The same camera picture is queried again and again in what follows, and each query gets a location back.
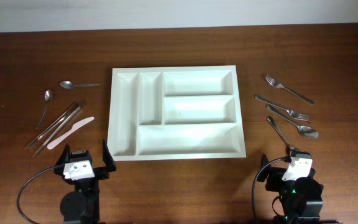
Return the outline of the steel fork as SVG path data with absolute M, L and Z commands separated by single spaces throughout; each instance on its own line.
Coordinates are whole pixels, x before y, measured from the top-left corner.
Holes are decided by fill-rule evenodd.
M 267 82 L 272 85 L 274 88 L 283 88 L 284 90 L 290 92 L 292 95 L 298 97 L 299 99 L 303 100 L 304 102 L 306 102 L 309 105 L 313 105 L 314 101 L 301 95 L 300 93 L 297 93 L 294 90 L 291 90 L 289 88 L 287 88 L 286 86 L 282 85 L 279 81 L 277 81 L 276 79 L 274 79 L 273 77 L 271 77 L 269 74 L 265 75 L 265 79 L 267 80 Z
M 289 116 L 291 116 L 292 118 L 295 118 L 297 120 L 301 120 L 301 121 L 308 121 L 309 120 L 309 116 L 307 114 L 303 114 L 303 113 L 300 113 L 300 112 L 297 112 L 297 111 L 294 111 L 294 110 L 291 110 L 291 109 L 288 109 L 278 103 L 274 103 L 260 95 L 254 95 L 255 99 L 259 100 L 259 101 L 262 101 L 268 105 L 271 105 L 271 106 L 274 106 L 274 107 L 277 107 L 277 108 L 280 108 L 281 110 L 284 110 L 288 113 Z

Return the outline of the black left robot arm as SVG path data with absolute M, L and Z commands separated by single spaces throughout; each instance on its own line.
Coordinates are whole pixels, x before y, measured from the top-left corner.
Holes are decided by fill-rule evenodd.
M 67 193 L 60 202 L 60 213 L 64 223 L 98 223 L 99 181 L 109 178 L 109 173 L 116 171 L 116 164 L 109 153 L 106 140 L 102 143 L 102 167 L 94 168 L 88 150 L 70 151 L 66 145 L 54 168 L 54 174 L 74 186 L 74 191 Z

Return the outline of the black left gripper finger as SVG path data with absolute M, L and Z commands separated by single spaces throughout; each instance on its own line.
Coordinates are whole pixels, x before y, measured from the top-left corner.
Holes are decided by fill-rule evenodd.
M 61 156 L 59 157 L 56 165 L 62 165 L 62 164 L 66 164 L 69 163 L 70 161 L 70 146 L 68 144 L 65 145 L 65 148 L 61 154 Z
M 117 170 L 116 163 L 109 152 L 107 140 L 105 139 L 103 139 L 103 162 L 108 172 L 115 172 Z

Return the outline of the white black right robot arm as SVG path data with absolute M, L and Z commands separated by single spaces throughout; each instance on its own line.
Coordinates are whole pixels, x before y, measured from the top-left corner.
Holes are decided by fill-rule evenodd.
M 272 161 L 269 161 L 265 154 L 262 155 L 260 170 L 252 184 L 252 212 L 256 222 L 257 182 L 264 182 L 266 191 L 278 193 L 274 201 L 281 203 L 283 214 L 275 212 L 274 223 L 319 222 L 324 186 L 314 180 L 315 170 L 311 167 L 312 162 L 311 154 L 297 150 L 293 150 L 289 156 Z

